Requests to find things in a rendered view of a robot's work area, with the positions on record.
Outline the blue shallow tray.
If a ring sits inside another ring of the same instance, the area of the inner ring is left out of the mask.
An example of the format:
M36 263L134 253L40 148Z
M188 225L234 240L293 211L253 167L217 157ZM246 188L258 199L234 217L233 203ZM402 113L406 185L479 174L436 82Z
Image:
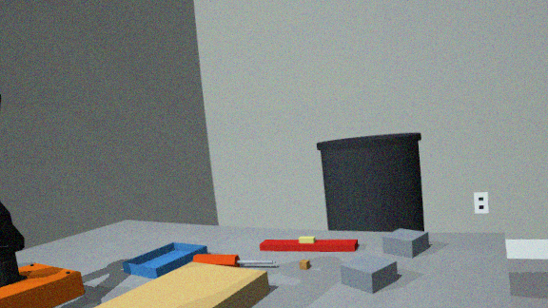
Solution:
M157 279L193 262L196 254L208 255L206 245L172 242L144 255L123 262L124 273Z

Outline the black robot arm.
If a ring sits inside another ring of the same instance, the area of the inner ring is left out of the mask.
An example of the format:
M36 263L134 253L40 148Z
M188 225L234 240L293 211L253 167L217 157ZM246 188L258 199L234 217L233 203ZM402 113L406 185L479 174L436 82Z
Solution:
M0 202L0 287L28 277L19 275L15 252L25 247L24 237L11 222L10 212ZM7 246L7 247L4 247Z

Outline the orange-handled awl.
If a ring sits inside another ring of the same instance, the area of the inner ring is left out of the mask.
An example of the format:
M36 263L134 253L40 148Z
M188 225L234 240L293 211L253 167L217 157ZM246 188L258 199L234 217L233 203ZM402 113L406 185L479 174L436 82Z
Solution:
M193 262L240 267L240 263L275 263L273 260L240 260L239 255L202 255L193 256Z

